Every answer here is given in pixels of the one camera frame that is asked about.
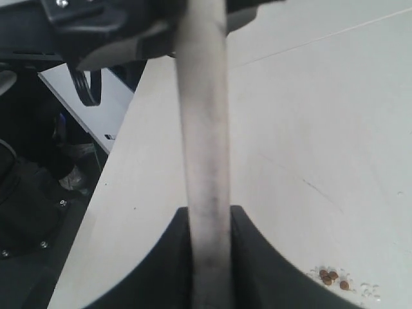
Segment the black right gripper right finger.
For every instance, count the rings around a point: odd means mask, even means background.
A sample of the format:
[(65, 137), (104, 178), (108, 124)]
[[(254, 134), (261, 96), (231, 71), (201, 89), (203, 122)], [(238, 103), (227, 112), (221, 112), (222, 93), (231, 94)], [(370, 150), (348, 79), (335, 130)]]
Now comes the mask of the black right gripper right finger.
[(235, 308), (358, 308), (287, 261), (239, 205), (230, 207)]

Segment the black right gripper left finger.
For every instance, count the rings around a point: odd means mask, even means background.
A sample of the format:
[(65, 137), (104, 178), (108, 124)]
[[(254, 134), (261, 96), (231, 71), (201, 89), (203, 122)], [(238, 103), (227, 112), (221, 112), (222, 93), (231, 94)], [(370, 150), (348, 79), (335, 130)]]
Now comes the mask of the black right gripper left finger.
[(191, 258), (188, 208), (180, 207), (142, 262), (87, 308), (189, 308)]

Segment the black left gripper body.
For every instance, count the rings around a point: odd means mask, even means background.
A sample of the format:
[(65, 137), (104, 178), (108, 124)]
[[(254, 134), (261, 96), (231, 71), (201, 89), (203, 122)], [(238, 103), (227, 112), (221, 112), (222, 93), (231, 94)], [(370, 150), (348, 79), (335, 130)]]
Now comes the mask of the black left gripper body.
[(260, 1), (2, 1), (1, 62), (96, 70), (175, 53), (222, 59)]

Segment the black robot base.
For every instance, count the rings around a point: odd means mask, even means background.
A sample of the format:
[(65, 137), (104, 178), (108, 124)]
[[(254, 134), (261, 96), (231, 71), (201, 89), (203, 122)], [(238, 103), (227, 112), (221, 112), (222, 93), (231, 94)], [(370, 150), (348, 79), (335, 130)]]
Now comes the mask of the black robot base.
[(46, 308), (106, 154), (38, 73), (1, 66), (1, 307)]

